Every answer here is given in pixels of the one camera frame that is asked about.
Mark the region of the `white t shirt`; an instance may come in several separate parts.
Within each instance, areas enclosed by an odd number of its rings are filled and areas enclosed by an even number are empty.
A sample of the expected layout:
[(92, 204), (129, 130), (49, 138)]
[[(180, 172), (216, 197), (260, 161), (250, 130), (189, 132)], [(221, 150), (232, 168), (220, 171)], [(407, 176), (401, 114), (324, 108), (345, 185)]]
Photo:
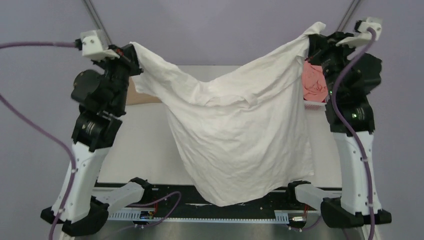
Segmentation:
[(210, 81), (201, 81), (134, 42), (143, 73), (138, 93), (155, 96), (200, 195), (225, 207), (259, 199), (313, 176), (302, 72), (309, 39), (300, 36)]

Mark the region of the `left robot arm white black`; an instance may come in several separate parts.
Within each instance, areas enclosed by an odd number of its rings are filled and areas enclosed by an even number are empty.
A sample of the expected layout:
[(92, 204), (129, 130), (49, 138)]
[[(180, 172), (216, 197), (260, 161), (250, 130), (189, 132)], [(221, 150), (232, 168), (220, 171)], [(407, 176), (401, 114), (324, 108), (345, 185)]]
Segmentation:
[(130, 77), (140, 75), (143, 69), (132, 44), (110, 45), (90, 60), (103, 73), (88, 69), (74, 79), (71, 98), (78, 103), (79, 116), (71, 135), (70, 164), (57, 200), (40, 214), (53, 227), (62, 226), (62, 240), (96, 234), (110, 214), (135, 203), (147, 207), (153, 201), (152, 185), (138, 177), (110, 192), (93, 195), (126, 114)]

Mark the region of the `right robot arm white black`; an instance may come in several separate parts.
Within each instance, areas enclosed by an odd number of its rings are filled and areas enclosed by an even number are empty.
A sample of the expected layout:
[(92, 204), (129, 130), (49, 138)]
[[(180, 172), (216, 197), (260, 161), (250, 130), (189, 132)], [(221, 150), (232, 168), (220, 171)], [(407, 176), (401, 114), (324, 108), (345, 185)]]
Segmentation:
[(328, 89), (325, 115), (340, 159), (341, 195), (306, 180), (289, 183), (285, 195), (290, 208), (311, 207), (334, 229), (392, 222), (392, 214), (381, 206), (373, 181), (375, 118), (367, 96), (381, 84), (382, 61), (367, 49), (377, 36), (371, 34), (365, 48), (348, 59), (356, 49), (347, 44), (352, 38), (353, 34), (343, 32), (310, 35), (307, 55), (310, 64), (322, 67)]

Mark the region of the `folded tan t shirt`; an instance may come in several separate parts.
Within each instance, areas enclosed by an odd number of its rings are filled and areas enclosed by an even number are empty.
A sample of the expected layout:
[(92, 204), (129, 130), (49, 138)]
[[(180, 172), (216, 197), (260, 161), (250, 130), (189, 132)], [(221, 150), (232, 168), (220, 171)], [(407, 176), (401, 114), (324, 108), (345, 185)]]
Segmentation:
[(141, 105), (141, 104), (156, 104), (156, 103), (162, 103), (162, 101), (152, 95), (145, 94), (145, 93), (138, 93), (135, 88), (135, 84), (133, 81), (133, 78), (129, 78), (129, 85), (127, 90), (127, 97), (126, 97), (126, 105)]

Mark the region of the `crumpled salmon pink t shirt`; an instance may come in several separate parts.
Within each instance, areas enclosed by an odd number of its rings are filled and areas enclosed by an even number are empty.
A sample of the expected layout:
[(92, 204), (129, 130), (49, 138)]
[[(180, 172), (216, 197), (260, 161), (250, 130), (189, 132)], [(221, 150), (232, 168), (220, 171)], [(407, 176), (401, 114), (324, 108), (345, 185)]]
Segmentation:
[(304, 62), (301, 74), (303, 98), (306, 101), (324, 103), (328, 96), (328, 89), (321, 66)]

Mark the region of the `white plastic laundry basket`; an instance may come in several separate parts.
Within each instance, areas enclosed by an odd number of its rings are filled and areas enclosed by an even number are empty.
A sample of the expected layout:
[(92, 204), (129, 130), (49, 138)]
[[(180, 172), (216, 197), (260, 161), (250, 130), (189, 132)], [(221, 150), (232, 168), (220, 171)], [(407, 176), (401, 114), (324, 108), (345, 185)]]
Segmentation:
[(306, 110), (313, 110), (313, 111), (322, 111), (325, 109), (326, 103), (325, 102), (314, 102), (314, 101), (307, 101), (304, 100), (304, 107)]

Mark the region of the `right aluminium frame post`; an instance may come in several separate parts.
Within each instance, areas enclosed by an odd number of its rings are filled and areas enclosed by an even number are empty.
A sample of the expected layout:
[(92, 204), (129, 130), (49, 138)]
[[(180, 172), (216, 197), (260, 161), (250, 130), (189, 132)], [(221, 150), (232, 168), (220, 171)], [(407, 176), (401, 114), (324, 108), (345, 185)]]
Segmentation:
[(354, 14), (356, 13), (358, 7), (360, 6), (360, 4), (362, 3), (361, 0), (351, 0), (345, 13), (343, 14), (337, 28), (336, 31), (337, 32), (343, 32), (345, 30), (345, 28), (347, 27), (347, 25), (349, 24), (349, 22), (351, 21), (352, 17), (354, 16)]

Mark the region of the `aluminium frame post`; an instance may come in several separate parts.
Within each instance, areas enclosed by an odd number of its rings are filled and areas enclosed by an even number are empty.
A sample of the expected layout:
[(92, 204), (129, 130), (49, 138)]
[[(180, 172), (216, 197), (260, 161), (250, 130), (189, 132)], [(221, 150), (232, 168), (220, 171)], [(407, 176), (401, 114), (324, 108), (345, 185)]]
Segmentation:
[(104, 32), (106, 42), (109, 45), (111, 45), (112, 41), (111, 41), (110, 35), (109, 35), (108, 31), (106, 30), (105, 25), (104, 25), (99, 13), (98, 13), (93, 1), (92, 0), (82, 0), (81, 2), (84, 5), (84, 7), (85, 7), (90, 19), (92, 20), (93, 24), (95, 25), (95, 27)]
[(362, 3), (361, 0), (351, 0), (345, 13), (343, 14), (337, 28), (336, 31), (337, 32), (343, 32), (345, 30), (345, 28), (347, 27), (347, 25), (349, 24), (349, 22), (351, 21), (352, 17), (354, 16), (354, 14), (356, 13), (358, 7), (360, 6), (360, 4)]

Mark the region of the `left aluminium frame post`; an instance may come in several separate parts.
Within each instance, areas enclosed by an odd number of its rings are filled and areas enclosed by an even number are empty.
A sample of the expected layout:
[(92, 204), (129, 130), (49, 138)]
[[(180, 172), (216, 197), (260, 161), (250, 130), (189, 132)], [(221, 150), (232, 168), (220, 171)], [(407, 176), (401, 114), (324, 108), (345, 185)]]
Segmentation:
[(84, 5), (84, 7), (85, 7), (90, 19), (92, 20), (93, 24), (95, 25), (95, 27), (104, 32), (106, 42), (109, 45), (111, 45), (112, 41), (111, 41), (110, 35), (109, 35), (108, 31), (106, 30), (105, 25), (104, 25), (99, 13), (98, 13), (93, 1), (92, 0), (82, 0), (81, 2)]

